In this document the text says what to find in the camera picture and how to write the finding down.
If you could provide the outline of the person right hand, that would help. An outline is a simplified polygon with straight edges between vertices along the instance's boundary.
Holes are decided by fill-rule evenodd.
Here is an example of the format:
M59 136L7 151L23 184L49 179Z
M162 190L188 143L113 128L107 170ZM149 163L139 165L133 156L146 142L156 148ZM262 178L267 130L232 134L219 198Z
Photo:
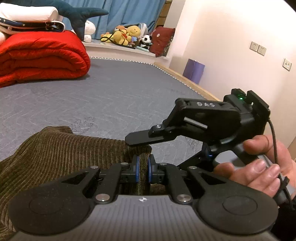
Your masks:
M255 136L244 141L243 147L248 154L265 154L274 162L271 135ZM235 170L232 163L221 163L214 168L213 173L274 197L280 187L279 174L287 176L290 180L289 184L295 187L295 161L283 143L277 141L276 148L278 160L270 167L266 166L265 161L257 159L239 170Z

